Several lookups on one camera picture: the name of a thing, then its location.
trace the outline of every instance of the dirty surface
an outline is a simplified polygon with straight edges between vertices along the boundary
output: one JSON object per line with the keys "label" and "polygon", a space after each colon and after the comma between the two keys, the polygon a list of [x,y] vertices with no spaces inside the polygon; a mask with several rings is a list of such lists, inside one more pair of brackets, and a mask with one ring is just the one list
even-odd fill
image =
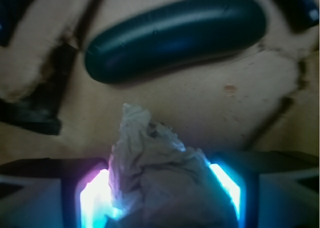
{"label": "dirty surface", "polygon": [[[86,43],[123,19],[172,1],[104,0]],[[106,85],[89,77],[83,54],[79,55],[59,114],[60,136],[0,123],[0,163],[21,158],[107,157],[118,139],[123,103],[150,110],[155,119],[172,126],[187,146],[207,153],[247,148],[253,138],[258,140],[256,131],[266,130],[262,125],[278,112],[283,97],[299,89],[298,62],[319,39],[318,26],[292,33],[272,0],[257,2],[268,17],[267,34],[234,56]]]}

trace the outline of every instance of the light slot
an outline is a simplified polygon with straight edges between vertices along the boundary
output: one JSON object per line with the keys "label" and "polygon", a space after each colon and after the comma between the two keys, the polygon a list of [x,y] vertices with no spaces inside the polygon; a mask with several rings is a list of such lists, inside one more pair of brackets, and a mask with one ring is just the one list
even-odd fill
{"label": "light slot", "polygon": [[112,206],[111,194],[109,171],[102,169],[80,193],[82,228],[104,228],[108,217],[121,217],[121,210]]}
{"label": "light slot", "polygon": [[231,201],[235,207],[236,217],[240,218],[240,201],[241,201],[241,189],[240,186],[234,182],[234,180],[218,165],[211,164],[209,166],[219,181],[222,188],[230,196]]}

